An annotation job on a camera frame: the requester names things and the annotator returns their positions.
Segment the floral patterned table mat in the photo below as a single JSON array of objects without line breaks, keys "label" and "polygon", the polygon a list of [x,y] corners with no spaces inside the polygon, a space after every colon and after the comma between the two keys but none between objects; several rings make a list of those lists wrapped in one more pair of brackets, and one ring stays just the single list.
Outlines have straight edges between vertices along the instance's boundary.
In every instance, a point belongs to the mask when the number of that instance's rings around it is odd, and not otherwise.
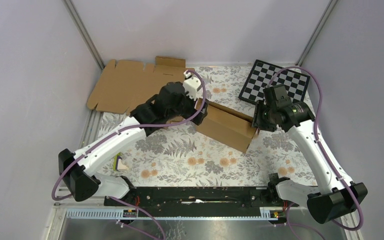
[{"label": "floral patterned table mat", "polygon": [[303,154],[280,128],[256,134],[240,152],[196,131],[193,123],[160,129],[119,154],[121,170],[108,159],[100,174],[127,177],[138,187],[265,186],[277,173],[316,186]]}]

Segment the black base rail bar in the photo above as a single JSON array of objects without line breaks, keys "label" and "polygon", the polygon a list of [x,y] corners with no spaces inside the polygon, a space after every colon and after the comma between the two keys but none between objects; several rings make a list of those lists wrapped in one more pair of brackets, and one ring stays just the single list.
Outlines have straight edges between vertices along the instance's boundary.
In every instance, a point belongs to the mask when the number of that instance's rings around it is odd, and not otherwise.
[{"label": "black base rail bar", "polygon": [[291,202],[274,197],[267,187],[136,187],[121,201],[106,197],[106,207],[125,208],[129,217],[156,219],[262,219],[282,218]]}]

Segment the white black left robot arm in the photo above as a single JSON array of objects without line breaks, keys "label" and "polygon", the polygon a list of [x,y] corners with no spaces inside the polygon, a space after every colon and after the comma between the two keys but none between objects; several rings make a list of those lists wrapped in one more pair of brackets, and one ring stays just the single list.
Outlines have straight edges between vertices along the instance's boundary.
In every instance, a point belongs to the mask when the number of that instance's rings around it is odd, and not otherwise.
[{"label": "white black left robot arm", "polygon": [[98,140],[76,151],[64,149],[58,154],[59,177],[51,192],[52,199],[72,197],[82,202],[98,196],[116,198],[124,206],[132,204],[135,192],[128,182],[100,174],[101,167],[125,147],[159,129],[174,126],[169,121],[176,117],[183,118],[176,125],[187,122],[200,125],[207,116],[207,106],[206,86],[198,78],[167,83]]}]

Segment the lower flat cardboard sheet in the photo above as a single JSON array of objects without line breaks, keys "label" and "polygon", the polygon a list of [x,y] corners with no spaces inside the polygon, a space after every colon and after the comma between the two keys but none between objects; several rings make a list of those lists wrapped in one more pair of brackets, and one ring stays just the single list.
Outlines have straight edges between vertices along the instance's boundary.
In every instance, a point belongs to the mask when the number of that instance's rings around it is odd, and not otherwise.
[{"label": "lower flat cardboard sheet", "polygon": [[184,59],[157,56],[155,63],[110,60],[86,105],[91,110],[127,113],[140,124],[166,124],[196,112],[185,80]]}]

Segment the black white checkerboard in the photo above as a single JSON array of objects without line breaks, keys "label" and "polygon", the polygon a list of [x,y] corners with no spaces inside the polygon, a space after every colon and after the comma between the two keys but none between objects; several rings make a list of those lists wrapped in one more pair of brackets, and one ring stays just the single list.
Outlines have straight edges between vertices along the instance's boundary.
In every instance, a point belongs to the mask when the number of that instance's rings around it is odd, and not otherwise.
[{"label": "black white checkerboard", "polygon": [[[263,89],[269,86],[273,75],[281,69],[278,65],[257,59],[244,82],[238,98],[251,104],[264,100]],[[298,103],[304,101],[310,79],[311,77],[307,74],[287,69],[278,74],[271,85],[284,85],[292,103]]]}]

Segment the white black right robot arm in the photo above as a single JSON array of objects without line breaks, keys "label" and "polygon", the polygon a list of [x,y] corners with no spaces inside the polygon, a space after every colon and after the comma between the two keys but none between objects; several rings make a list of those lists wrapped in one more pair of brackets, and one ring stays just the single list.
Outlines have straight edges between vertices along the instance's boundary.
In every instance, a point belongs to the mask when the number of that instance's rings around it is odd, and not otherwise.
[{"label": "white black right robot arm", "polygon": [[265,88],[263,95],[264,100],[256,102],[252,126],[267,132],[280,127],[303,154],[317,183],[311,187],[288,177],[272,176],[267,184],[267,201],[273,206],[288,201],[305,207],[319,224],[356,211],[368,189],[364,183],[356,183],[337,162],[309,106],[302,101],[293,103],[283,84]]}]

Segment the cardboard box sheet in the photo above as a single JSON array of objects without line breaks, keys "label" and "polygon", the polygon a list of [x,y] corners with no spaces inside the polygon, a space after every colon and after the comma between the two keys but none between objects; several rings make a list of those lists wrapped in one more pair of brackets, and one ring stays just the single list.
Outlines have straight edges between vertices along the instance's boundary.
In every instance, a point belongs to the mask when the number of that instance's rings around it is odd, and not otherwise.
[{"label": "cardboard box sheet", "polygon": [[257,131],[253,118],[224,105],[209,101],[207,116],[196,131],[228,147],[246,153]]}]

